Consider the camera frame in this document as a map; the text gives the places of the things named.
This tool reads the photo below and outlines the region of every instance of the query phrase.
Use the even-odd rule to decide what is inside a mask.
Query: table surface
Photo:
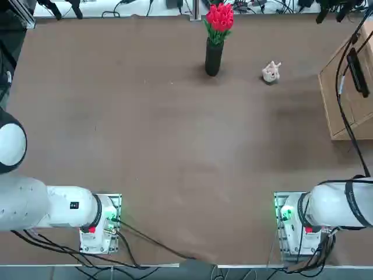
[[[39,23],[27,32],[10,95],[9,111],[29,140],[17,172],[119,192],[128,223],[184,254],[278,264],[273,193],[362,171],[349,142],[330,141],[317,79],[355,25],[334,18],[317,25],[308,15],[237,17],[221,71],[210,78],[202,23]],[[283,63],[272,86],[259,79],[270,60]],[[371,165],[372,143],[361,148]],[[77,229],[43,232],[78,248]],[[125,233],[139,263],[181,261]],[[11,233],[1,237],[1,264],[75,263]],[[330,263],[372,265],[372,250],[369,230],[339,233]],[[122,246],[112,257],[129,262]]]

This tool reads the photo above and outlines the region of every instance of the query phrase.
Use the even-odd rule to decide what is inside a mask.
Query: white cylinder
[[[38,228],[79,228],[94,221],[97,201],[89,190],[64,185],[49,185],[47,190],[50,208],[48,215],[37,225]]]
[[[373,181],[373,178],[361,180]],[[307,209],[307,219],[312,225],[363,226],[350,209],[344,193],[345,185],[346,183],[327,183],[314,187]],[[353,191],[360,212],[373,225],[373,183],[353,183]]]
[[[49,208],[47,188],[34,178],[0,175],[0,230],[33,228]]]

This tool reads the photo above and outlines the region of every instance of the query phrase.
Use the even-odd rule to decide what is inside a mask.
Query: red tulip
[[[213,19],[214,19],[214,14],[211,13],[211,12],[208,12],[207,15],[206,15],[207,22],[211,24]]]
[[[210,11],[206,15],[205,23],[209,31],[209,37],[214,41],[214,44],[224,41],[229,34],[226,31],[230,30],[234,23],[232,5],[224,5],[223,3],[218,6],[210,5]],[[211,29],[217,31],[217,33],[211,33]]]

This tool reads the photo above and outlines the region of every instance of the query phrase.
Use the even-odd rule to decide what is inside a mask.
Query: green light
[[[282,220],[287,221],[291,218],[291,213],[293,211],[294,207],[285,205],[281,208],[281,214],[282,214]]]

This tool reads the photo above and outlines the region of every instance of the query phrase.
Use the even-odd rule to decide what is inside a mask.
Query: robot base
[[[320,243],[321,231],[309,232],[300,222],[297,205],[301,194],[302,192],[275,193],[277,232],[283,261],[296,261],[299,250],[300,256],[312,255]],[[299,248],[301,235],[302,247]]]
[[[96,193],[101,200],[101,219],[94,230],[85,233],[79,230],[80,251],[89,254],[110,254],[118,251],[119,222],[111,218],[120,218],[122,195]]]

